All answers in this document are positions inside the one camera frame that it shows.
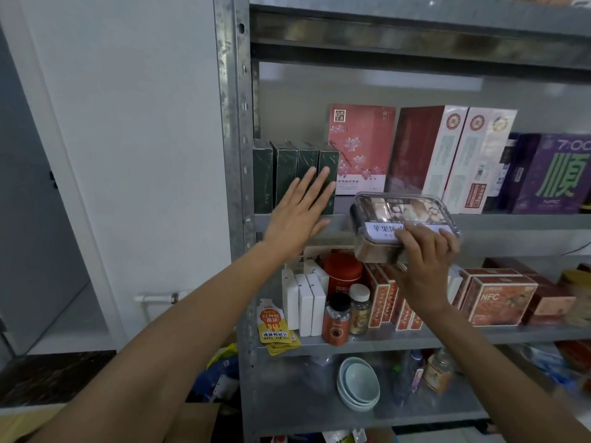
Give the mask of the person's left hand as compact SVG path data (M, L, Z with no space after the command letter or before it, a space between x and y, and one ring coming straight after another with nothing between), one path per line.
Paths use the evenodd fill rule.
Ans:
M276 208L271 214L271 219L263 237L263 243L269 248L268 252L278 263L285 263L304 249L303 241L303 222L304 217L322 217L323 210L306 210L305 194L309 187L315 181L318 175L317 168L310 168L300 182L301 201L297 207L291 211L276 212ZM331 193L335 189L336 183L331 183Z

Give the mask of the clear plastic snack box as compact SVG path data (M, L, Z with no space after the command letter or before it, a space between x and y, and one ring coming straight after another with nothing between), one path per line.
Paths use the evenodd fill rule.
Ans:
M404 248L395 231L406 222L462 236L443 201L434 195L357 193L349 218L355 257L362 263L396 263Z

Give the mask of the person's right forearm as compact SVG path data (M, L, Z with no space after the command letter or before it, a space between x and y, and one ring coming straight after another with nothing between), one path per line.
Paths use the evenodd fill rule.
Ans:
M591 431L445 299L412 308L452 355L507 443L591 443Z

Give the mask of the dark green box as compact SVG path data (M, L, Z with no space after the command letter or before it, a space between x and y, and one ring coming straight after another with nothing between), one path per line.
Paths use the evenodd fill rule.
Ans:
M325 167L329 168L329 175L324 181L320 194L328 187L330 183L337 181L340 152L328 143L312 143L312 146L319 151L317 163L315 164L318 172ZM333 215L335 208L336 188L333 190L321 215Z
M319 159L319 150L309 142L289 141L297 150L297 178L303 179L307 171L316 167Z
M287 141L271 141L272 205L277 207L297 177L298 150Z
M252 163L254 213L271 214L273 209L273 149L269 141L254 139Z

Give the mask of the wide orange box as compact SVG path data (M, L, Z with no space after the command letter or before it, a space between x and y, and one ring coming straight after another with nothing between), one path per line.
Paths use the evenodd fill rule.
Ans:
M527 276L474 276L460 311L475 327L518 326L537 288Z
M458 310L462 309L473 277L521 276L519 272L511 268L460 268L459 275L462 277L462 282L452 302Z

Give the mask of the grey metal shelf rack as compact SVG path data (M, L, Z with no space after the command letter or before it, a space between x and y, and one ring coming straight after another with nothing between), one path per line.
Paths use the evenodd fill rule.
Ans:
M213 0L220 84L231 258L256 245L270 215L254 212L252 149L258 92L252 63L487 75L591 84L591 8L501 0ZM467 381L440 402L413 399L396 408L382 396L354 412L331 387L312 383L313 339L292 356L259 346L256 301L237 325L240 397L246 443L260 438L354 428L442 425L488 418Z

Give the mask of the dark red and white box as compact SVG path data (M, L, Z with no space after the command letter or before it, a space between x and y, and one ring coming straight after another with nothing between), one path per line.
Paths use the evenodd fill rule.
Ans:
M385 192L443 198L469 107L403 107Z
M443 195L450 214L481 214L517 110L469 107Z

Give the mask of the dark blue box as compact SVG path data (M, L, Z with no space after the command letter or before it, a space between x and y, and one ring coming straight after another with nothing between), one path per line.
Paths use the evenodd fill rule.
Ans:
M521 133L511 132L507 138L506 144L497 163L497 168L493 171L494 179L483 207L484 213L498 208L498 198L504 185L506 175L513 162L513 153L520 136Z

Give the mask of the orange spout pouch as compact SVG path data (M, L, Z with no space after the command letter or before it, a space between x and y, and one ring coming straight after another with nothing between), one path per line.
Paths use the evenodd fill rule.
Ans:
M290 342L272 342L266 344L267 351L270 356L279 356L288 351L299 349L301 347L301 340L297 330L290 330Z
M263 344L289 344L290 330L283 310L271 299L262 298L256 309L256 323L260 342Z

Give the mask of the glass jar with orange label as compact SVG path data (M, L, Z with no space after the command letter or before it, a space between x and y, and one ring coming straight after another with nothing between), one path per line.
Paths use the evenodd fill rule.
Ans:
M431 391L442 395L447 390L454 372L453 358L449 351L442 347L428 358L423 380Z

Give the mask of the flat dark red box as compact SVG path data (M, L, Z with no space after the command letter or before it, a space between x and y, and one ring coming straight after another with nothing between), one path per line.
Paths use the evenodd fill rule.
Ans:
M514 269L537 283L537 289L521 318L521 325L557 325L562 323L576 301L576 297L566 288L551 282L517 259L487 257L482 267Z

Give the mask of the clear plastic bottle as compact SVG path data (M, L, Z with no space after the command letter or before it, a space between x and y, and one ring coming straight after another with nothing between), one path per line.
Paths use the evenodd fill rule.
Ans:
M400 369L394 381L395 405L402 408L410 396L416 393L424 373L424 357L421 350L406 350L400 361Z

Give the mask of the white pipe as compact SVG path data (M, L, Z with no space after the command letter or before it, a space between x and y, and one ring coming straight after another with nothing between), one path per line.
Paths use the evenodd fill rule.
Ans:
M139 305L144 319L147 322L150 322L161 315L170 306L178 304L189 294L189 291L177 291L163 295L142 294L135 296L134 301Z

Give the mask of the pile of plastic packets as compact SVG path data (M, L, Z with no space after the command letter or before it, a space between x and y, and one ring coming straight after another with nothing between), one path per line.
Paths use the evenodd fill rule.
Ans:
M591 340L516 344L513 349L569 393L591 399Z

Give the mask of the grey door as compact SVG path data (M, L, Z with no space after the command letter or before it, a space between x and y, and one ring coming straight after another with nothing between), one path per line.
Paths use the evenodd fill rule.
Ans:
M0 26L0 336L26 354L89 283Z

